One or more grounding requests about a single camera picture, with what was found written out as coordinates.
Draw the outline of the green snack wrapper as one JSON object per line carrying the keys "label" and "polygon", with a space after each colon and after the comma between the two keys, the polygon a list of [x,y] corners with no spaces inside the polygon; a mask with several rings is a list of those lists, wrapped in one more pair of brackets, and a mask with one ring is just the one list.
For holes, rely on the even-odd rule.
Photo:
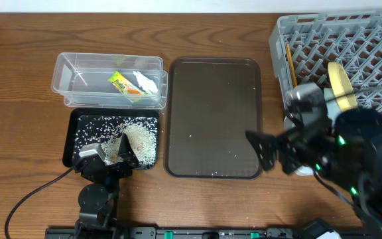
{"label": "green snack wrapper", "polygon": [[115,71],[108,81],[112,83],[122,94],[145,94],[144,91],[140,90],[128,81],[128,79],[126,79],[126,77],[118,71]]}

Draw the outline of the yellow plate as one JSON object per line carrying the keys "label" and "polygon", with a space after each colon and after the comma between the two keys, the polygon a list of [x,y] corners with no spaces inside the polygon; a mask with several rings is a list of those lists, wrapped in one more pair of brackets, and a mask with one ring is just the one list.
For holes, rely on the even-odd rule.
{"label": "yellow plate", "polygon": [[339,62],[329,62],[328,76],[339,109],[344,112],[357,108],[353,87],[344,67]]}

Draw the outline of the white napkin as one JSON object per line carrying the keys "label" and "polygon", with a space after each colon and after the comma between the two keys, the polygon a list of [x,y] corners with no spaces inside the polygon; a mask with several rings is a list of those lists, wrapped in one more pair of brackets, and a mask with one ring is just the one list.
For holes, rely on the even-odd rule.
{"label": "white napkin", "polygon": [[157,85],[146,76],[141,74],[140,72],[134,71],[134,76],[137,79],[139,86],[147,93],[147,94],[157,94],[159,89]]}

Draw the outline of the wooden chopstick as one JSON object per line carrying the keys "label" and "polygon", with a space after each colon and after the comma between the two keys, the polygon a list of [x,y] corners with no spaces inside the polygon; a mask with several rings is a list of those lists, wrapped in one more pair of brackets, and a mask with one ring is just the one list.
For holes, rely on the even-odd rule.
{"label": "wooden chopstick", "polygon": [[294,62],[292,60],[292,53],[291,53],[291,49],[290,49],[289,43],[286,44],[286,56],[287,56],[288,65],[289,65],[289,68],[290,68],[290,75],[291,75],[291,78],[292,78],[292,85],[295,88],[297,86],[296,73],[295,73],[295,70],[294,70]]}

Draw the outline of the light blue bowl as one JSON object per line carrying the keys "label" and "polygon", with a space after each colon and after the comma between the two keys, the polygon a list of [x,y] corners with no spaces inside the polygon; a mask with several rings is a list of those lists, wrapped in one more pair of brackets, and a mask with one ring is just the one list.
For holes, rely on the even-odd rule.
{"label": "light blue bowl", "polygon": [[328,117],[334,120],[341,113],[341,110],[337,101],[333,100],[333,98],[335,98],[333,90],[331,88],[324,88],[324,99],[326,101]]}

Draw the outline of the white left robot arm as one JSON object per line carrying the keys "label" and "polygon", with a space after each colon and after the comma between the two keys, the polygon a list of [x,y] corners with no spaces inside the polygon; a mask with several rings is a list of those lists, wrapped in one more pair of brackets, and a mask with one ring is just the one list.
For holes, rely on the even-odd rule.
{"label": "white left robot arm", "polygon": [[119,180],[130,177],[133,169],[139,166],[129,139],[125,133],[119,136],[117,155],[121,162],[106,164],[106,154],[99,143],[83,146],[79,157],[73,160],[71,167],[57,178],[33,190],[24,196],[10,211],[4,225],[5,237],[9,238],[9,223],[16,210],[32,195],[53,185],[71,171],[91,183],[79,193],[79,219],[75,224],[73,238],[120,238],[123,227],[117,223],[117,201],[119,197]]}

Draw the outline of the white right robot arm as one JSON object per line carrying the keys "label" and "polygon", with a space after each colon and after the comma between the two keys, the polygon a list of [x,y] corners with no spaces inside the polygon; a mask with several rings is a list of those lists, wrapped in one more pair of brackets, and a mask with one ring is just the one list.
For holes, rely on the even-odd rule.
{"label": "white right robot arm", "polygon": [[[278,136],[245,132],[262,169],[270,171],[279,162],[289,175],[310,167],[316,180],[363,222],[366,231],[360,238],[382,238],[382,115],[354,108],[332,121],[329,100],[315,83],[299,85],[287,96],[285,114],[294,127]],[[351,199],[328,181],[350,192]]]}

